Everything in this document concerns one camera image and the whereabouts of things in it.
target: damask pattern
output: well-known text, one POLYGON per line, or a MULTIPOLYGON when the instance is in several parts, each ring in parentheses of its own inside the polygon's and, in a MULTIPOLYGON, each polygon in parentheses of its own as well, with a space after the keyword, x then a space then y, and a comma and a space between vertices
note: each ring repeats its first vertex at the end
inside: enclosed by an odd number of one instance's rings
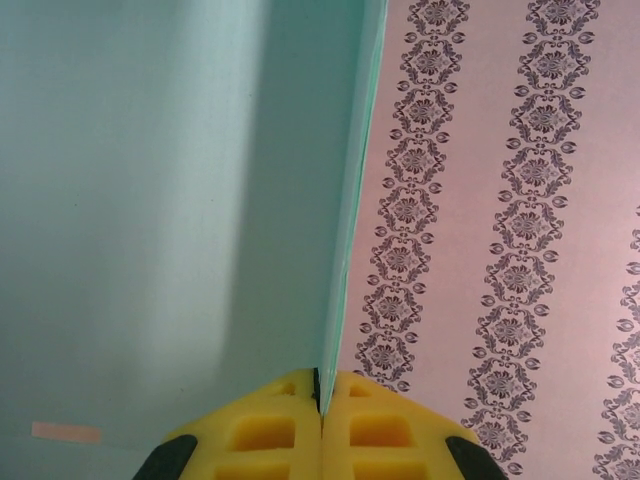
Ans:
POLYGON ((409 7, 412 25, 401 56, 404 79, 397 84, 402 95, 394 104, 397 127, 389 132, 394 147, 387 152, 389 176, 382 182, 388 194, 380 200, 383 224, 372 249, 374 273, 367 277, 371 293, 363 310, 370 321, 360 325, 366 337, 356 344, 356 370, 393 391, 406 392, 403 375, 413 369, 410 346, 418 341, 412 326, 420 322, 417 297, 426 291, 428 246, 433 243, 429 225, 436 220, 434 197, 442 186, 436 181, 444 171, 446 155, 439 145, 449 140, 443 127, 452 120, 452 81, 460 71, 461 55, 455 45, 465 36, 458 27, 468 20, 469 5, 461 0, 421 0, 409 7))
POLYGON ((594 35, 585 27, 598 17, 599 5, 600 0, 535 0, 527 6, 535 31, 523 37, 531 48, 519 59, 524 82, 514 90, 522 100, 511 110, 517 135, 506 142, 513 151, 502 173, 509 188, 498 194, 505 207, 495 216, 499 241, 489 250, 496 260, 485 277, 491 292, 481 299, 488 312, 478 320, 482 345, 473 349, 478 363, 469 372, 475 395, 465 399, 471 413, 462 420, 514 476, 523 473, 523 428, 532 418, 527 404, 535 399, 533 376, 541 367, 535 354, 544 345, 544 298, 553 292, 551 266, 558 260, 551 247, 564 226, 557 212, 568 204, 561 191, 573 170, 566 158, 576 151, 569 137, 580 128, 576 104, 585 95, 577 83, 589 73, 591 58, 582 48, 594 35))
MULTIPOLYGON (((636 213, 640 217, 640 207, 636 213)), ((640 229, 633 231, 630 246, 640 252, 640 229)), ((628 263, 627 273, 639 276, 640 262, 628 263)), ((603 480, 640 478, 640 280, 624 287, 622 294, 620 305, 629 310, 630 317, 617 322, 625 340, 613 344, 611 361, 617 365, 618 374, 607 379, 616 394, 603 402, 602 418, 610 426, 598 433, 598 440, 607 446, 607 451, 595 456, 593 467, 593 473, 603 480)))

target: masking tape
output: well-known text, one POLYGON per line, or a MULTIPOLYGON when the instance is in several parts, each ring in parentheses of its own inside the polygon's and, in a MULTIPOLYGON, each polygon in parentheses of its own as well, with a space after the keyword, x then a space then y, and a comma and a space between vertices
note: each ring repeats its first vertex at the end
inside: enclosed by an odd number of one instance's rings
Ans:
POLYGON ((102 441, 102 431, 97 427, 59 425, 44 422, 33 422, 31 424, 31 436, 73 443, 99 444, 102 441))

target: pink wallpaper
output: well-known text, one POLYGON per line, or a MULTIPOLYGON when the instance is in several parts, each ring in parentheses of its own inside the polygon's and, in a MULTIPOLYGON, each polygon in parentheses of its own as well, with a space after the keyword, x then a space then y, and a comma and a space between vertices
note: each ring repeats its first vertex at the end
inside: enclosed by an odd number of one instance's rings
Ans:
POLYGON ((391 0, 341 368, 640 479, 640 4, 391 0))

